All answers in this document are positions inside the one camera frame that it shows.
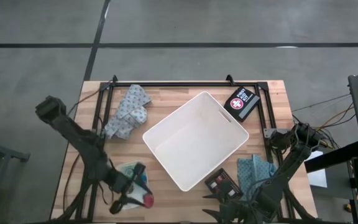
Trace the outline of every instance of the light blue towel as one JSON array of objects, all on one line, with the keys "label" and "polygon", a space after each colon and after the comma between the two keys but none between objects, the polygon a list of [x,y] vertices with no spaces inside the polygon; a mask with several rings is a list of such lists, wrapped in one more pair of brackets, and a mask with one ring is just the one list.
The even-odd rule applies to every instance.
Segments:
[{"label": "light blue towel", "polygon": [[[267,161],[263,161],[258,155],[252,155],[252,159],[239,159],[237,161],[237,177],[239,179],[240,189],[244,195],[241,200],[250,200],[248,198],[248,188],[258,180],[266,179],[274,175],[277,168],[274,164]],[[250,197],[254,193],[255,189],[259,187],[261,183],[255,184],[250,190]]]}]

